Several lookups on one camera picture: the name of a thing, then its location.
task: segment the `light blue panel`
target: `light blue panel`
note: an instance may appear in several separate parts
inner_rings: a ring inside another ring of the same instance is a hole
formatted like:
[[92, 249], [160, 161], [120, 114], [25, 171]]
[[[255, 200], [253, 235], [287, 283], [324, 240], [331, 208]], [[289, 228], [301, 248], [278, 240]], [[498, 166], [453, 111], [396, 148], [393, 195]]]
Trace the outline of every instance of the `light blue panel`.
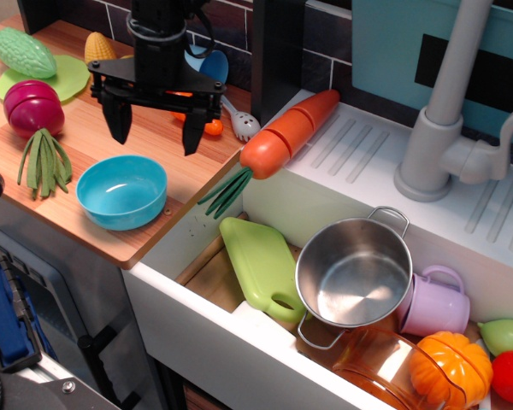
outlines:
[[[460, 0], [352, 0], [353, 86], [420, 109], [431, 88], [414, 82], [422, 35], [448, 39]], [[513, 11], [492, 6], [481, 50], [513, 59]], [[509, 113], [467, 101], [464, 125], [499, 135]]]

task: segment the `green pear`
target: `green pear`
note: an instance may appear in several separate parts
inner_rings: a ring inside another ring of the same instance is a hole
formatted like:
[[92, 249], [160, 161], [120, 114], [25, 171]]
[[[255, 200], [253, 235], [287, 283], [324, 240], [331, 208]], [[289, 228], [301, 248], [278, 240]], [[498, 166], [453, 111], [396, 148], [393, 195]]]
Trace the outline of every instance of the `green pear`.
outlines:
[[477, 324], [486, 347], [494, 356], [513, 350], [513, 319], [498, 319]]

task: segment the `screw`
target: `screw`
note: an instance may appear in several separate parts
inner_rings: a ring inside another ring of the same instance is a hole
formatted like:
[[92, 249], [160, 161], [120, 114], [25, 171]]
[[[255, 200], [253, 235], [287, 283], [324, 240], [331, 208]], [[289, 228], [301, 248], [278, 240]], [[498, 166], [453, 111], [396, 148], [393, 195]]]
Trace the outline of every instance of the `screw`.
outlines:
[[74, 391], [74, 389], [76, 389], [76, 383], [75, 382], [67, 381], [67, 382], [62, 384], [62, 392], [65, 395], [69, 395], [70, 393], [72, 393]]

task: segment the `robotic arm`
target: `robotic arm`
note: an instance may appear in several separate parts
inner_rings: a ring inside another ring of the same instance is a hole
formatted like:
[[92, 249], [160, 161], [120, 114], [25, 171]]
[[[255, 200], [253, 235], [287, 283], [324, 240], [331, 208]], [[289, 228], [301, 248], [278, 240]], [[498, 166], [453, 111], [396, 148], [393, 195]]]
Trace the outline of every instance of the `robotic arm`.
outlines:
[[[103, 105], [112, 137], [127, 140], [132, 104], [186, 114], [182, 143], [185, 155], [196, 152], [207, 122], [221, 117], [226, 86], [194, 70], [186, 62], [192, 53], [186, 20], [195, 15], [204, 23], [214, 45], [209, 21], [201, 7], [210, 0], [133, 0], [127, 28], [133, 35], [134, 58], [91, 61], [91, 95]], [[191, 93], [186, 97], [178, 92]]]

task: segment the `wooden countertop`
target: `wooden countertop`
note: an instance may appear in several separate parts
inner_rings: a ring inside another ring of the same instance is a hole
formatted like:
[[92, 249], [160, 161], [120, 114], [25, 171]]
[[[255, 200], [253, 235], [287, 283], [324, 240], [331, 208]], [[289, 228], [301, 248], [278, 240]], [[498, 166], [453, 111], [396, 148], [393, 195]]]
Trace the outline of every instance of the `wooden countertop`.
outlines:
[[[19, 15], [0, 24], [23, 30]], [[89, 31], [58, 21], [33, 36], [50, 48], [54, 55], [69, 55], [83, 60]], [[132, 54], [132, 48], [113, 42], [118, 56]], [[7, 67], [0, 61], [0, 76]], [[9, 126], [0, 101], [0, 173], [6, 187], [3, 198], [31, 216], [54, 226], [76, 242], [95, 251], [118, 267], [128, 269], [179, 220], [208, 188], [237, 162], [242, 143], [233, 135], [229, 117], [223, 116], [224, 132], [219, 137], [203, 135], [198, 152], [184, 157], [181, 124], [170, 113], [133, 106], [133, 123], [125, 145], [109, 133], [102, 107], [86, 88], [62, 108], [65, 125], [57, 140], [73, 163], [73, 181], [69, 193], [61, 190], [47, 199], [32, 199], [25, 174], [21, 185], [17, 173], [26, 140]], [[228, 98], [240, 110], [249, 110], [249, 93], [228, 87]], [[79, 205], [76, 183], [92, 164], [115, 155], [146, 155], [160, 162], [168, 173], [168, 199], [163, 212], [149, 224], [131, 231], [107, 231], [91, 223]]]

